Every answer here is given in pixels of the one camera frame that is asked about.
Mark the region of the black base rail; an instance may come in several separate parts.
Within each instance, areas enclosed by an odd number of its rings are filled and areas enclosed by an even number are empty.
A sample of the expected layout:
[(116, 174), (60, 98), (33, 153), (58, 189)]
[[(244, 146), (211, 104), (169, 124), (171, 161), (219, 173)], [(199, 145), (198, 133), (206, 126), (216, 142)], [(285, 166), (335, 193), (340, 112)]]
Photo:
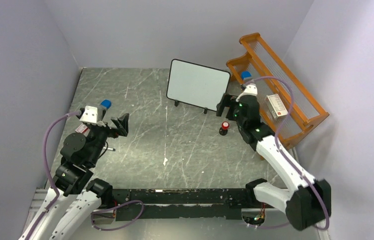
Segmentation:
[(268, 207), (246, 188), (113, 189), (99, 209), (117, 207), (116, 220), (225, 218), (242, 220)]

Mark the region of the white red small box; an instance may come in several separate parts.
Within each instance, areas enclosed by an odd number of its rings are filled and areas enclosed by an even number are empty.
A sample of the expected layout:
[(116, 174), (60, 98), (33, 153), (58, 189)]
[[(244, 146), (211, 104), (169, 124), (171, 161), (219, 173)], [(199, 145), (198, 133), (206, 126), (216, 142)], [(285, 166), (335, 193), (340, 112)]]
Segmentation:
[(288, 109), (278, 94), (267, 95), (265, 103), (272, 119), (277, 120), (288, 115)]

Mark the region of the orange wooden rack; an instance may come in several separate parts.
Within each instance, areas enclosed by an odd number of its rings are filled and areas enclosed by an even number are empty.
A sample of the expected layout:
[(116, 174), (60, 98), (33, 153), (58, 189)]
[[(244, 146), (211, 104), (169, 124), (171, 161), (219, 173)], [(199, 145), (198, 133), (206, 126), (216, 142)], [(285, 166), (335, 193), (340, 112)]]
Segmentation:
[[(244, 84), (240, 76), (244, 71), (249, 71), (254, 79), (269, 76), (268, 79), (256, 82), (261, 117), (274, 131), (283, 123), (279, 139), (285, 148), (295, 147), (322, 123), (329, 113), (259, 33), (244, 35), (239, 39), (239, 43), (246, 52), (240, 57), (227, 61), (226, 66), (231, 73), (230, 81)], [(290, 116), (272, 119), (265, 97), (273, 94), (278, 94), (286, 107), (291, 103), (294, 104)]]

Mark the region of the blue eraser on table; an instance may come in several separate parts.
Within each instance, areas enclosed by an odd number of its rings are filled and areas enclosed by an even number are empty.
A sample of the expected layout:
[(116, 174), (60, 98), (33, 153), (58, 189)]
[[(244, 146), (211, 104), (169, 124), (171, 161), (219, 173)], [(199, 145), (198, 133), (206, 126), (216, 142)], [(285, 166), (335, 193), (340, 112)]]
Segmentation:
[(112, 103), (110, 100), (105, 99), (100, 103), (100, 106), (106, 110), (108, 110), (111, 107)]

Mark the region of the white marker pen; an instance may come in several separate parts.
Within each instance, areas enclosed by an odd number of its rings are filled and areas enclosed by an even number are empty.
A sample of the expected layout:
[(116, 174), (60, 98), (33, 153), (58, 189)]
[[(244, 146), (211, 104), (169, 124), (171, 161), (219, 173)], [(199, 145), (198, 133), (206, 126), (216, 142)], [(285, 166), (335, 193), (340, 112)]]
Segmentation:
[(111, 151), (111, 152), (115, 152), (116, 151), (115, 148), (111, 148), (111, 147), (103, 147), (103, 150)]

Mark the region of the white board black frame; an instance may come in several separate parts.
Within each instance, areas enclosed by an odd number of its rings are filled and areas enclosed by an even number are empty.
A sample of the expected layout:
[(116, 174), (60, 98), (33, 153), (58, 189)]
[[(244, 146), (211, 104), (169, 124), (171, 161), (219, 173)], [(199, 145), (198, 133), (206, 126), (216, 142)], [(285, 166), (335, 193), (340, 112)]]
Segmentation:
[(166, 97), (207, 111), (216, 111), (231, 74), (222, 69), (180, 59), (170, 65)]

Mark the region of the blue eraser on rack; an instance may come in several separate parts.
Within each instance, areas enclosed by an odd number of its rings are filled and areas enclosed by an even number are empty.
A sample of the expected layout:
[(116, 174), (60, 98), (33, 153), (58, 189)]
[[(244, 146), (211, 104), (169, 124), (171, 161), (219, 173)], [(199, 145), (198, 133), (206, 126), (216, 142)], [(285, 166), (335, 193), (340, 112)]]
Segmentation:
[(253, 77), (252, 77), (252, 75), (249, 71), (241, 72), (240, 76), (241, 76), (241, 79), (243, 80), (243, 82), (245, 82), (245, 83), (253, 79)]

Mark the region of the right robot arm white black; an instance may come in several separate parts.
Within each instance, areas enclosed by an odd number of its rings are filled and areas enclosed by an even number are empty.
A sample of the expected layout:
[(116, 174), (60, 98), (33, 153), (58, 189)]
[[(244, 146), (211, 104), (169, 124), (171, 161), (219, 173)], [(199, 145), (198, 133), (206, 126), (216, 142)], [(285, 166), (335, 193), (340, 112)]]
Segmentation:
[(270, 164), (286, 186), (276, 187), (263, 178), (251, 181), (244, 194), (246, 204), (250, 207), (268, 204), (276, 208), (298, 231), (329, 221), (331, 185), (302, 168), (280, 144), (272, 129), (260, 120), (256, 96), (225, 93), (217, 104), (216, 115), (220, 117), (225, 108), (229, 109), (226, 119), (237, 124), (243, 141)]

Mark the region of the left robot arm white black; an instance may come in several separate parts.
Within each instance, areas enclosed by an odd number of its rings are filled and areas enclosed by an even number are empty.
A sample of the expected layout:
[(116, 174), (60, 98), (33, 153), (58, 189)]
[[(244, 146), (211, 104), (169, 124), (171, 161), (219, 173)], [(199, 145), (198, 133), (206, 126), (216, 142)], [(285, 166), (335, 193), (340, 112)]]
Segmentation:
[(90, 132), (66, 137), (61, 164), (38, 212), (21, 235), (22, 240), (66, 240), (97, 208), (114, 203), (112, 185), (91, 180), (108, 138), (128, 135), (129, 114), (112, 118), (114, 126), (87, 124)]

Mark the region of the red black round object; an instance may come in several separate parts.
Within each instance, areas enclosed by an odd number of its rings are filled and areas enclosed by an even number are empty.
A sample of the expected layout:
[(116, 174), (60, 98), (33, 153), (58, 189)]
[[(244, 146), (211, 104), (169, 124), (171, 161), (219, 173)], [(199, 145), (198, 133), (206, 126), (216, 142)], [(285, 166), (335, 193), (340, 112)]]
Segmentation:
[(222, 136), (225, 136), (228, 133), (229, 127), (230, 127), (229, 122), (227, 121), (222, 122), (221, 127), (219, 128), (219, 134)]

